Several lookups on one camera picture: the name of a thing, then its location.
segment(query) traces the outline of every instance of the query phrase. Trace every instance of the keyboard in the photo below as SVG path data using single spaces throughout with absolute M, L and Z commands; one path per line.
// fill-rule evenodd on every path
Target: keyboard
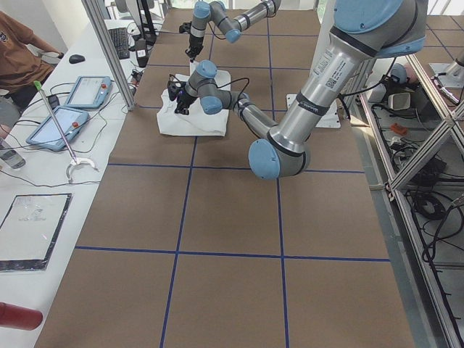
M 117 57 L 119 59 L 127 59 L 131 55 L 129 53 L 129 40 L 126 28 L 108 29 L 109 37 L 115 46 Z

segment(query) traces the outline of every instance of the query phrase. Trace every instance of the computer mouse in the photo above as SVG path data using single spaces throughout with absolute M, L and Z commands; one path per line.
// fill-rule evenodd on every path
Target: computer mouse
M 80 54 L 73 54 L 70 57 L 71 64 L 80 63 L 80 62 L 83 62 L 84 60 L 86 60 L 86 58 L 84 56 L 81 56 Z

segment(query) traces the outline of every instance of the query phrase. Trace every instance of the white desk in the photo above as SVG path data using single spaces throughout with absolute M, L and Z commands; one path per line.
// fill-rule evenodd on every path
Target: white desk
M 118 20 L 109 21 L 107 25 L 109 28 L 116 28 L 125 27 L 128 23 L 130 21 Z M 71 65 L 68 62 L 71 54 L 82 54 L 86 58 L 86 61 Z M 136 58 L 133 53 L 131 53 L 130 59 L 121 61 L 126 76 L 129 76 L 131 70 L 134 68 L 131 60 L 136 65 Z M 83 31 L 78 42 L 66 53 L 65 57 L 43 85 L 43 88 L 48 94 L 52 86 L 59 83 L 75 82 L 76 78 L 80 75 L 112 76 L 91 25 Z M 60 86 L 56 87 L 53 92 L 70 91 L 71 88 L 71 85 Z M 117 86 L 113 83 L 110 96 L 116 91 L 118 91 Z M 60 98 L 61 103 L 65 101 L 65 98 L 66 96 Z M 124 101 L 118 94 L 108 107 L 101 112 L 101 115 L 108 122 L 107 126 L 97 139 L 92 151 L 88 154 L 78 154 L 78 156 L 93 159 L 99 172 L 96 172 L 89 166 L 78 167 L 72 172 L 72 178 L 75 183 L 101 180 L 108 163 L 109 153 L 112 151 L 120 129 L 123 126 L 126 110 Z M 40 121 L 46 116 L 46 108 L 40 101 L 28 109 L 22 116 L 22 119 Z M 16 136 L 22 145 L 27 145 L 25 140 L 34 129 L 30 124 L 26 124 L 18 124 L 12 130 L 12 135 Z M 71 143 L 72 148 L 78 151 L 87 151 L 90 149 L 97 133 L 103 126 L 104 120 L 96 116 L 75 137 Z M 11 136 L 7 141 L 11 146 L 17 146 L 16 141 Z M 70 164 L 70 155 L 68 152 L 53 153 L 48 150 L 31 151 L 27 149 L 20 149 L 18 152 L 25 158 L 26 165 L 20 170 L 11 170 L 2 163 L 4 171 L 28 179 L 35 184 L 57 185 L 67 182 L 65 171 Z M 97 189 L 98 184 L 38 188 L 0 173 L 1 219 L 6 215 L 10 204 L 17 194 L 72 194 L 72 201 L 62 229 L 59 232 L 57 243 L 47 269 L 35 272 L 0 273 L 0 302 L 40 310 L 46 318 Z M 33 331 L 0 328 L 0 348 L 33 347 L 42 326 L 43 324 Z

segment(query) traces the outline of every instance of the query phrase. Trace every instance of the tablet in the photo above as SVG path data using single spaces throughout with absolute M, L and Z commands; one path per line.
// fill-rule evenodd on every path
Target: tablet
M 56 107 L 54 114 L 68 141 L 80 132 L 89 118 L 87 111 L 64 106 Z M 26 143 L 52 151 L 59 151 L 66 145 L 50 115 L 32 132 Z
M 76 109 L 98 109 L 111 89 L 109 76 L 79 76 L 65 105 Z

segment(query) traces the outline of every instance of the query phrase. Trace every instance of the robotic arm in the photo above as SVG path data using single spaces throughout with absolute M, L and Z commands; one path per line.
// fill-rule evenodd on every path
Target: robotic arm
M 330 45 L 280 124 L 258 109 L 246 94 L 218 90 L 216 66 L 210 61 L 201 62 L 182 86 L 171 88 L 174 82 L 170 81 L 171 100 L 177 99 L 178 111 L 184 113 L 197 98 L 207 114 L 233 109 L 260 138 L 249 149 L 254 174 L 263 179 L 299 174 L 310 163 L 306 141 L 311 131 L 360 63 L 422 49 L 426 12 L 426 0 L 337 1 Z
M 190 34 L 190 47 L 186 50 L 193 62 L 203 49 L 204 31 L 209 21 L 213 21 L 225 38 L 231 43 L 236 42 L 245 31 L 256 22 L 266 17 L 274 17 L 281 0 L 262 0 L 257 6 L 239 16 L 230 19 L 225 13 L 224 4 L 214 1 L 210 4 L 199 1 L 194 7 L 194 18 L 179 27 L 179 33 Z

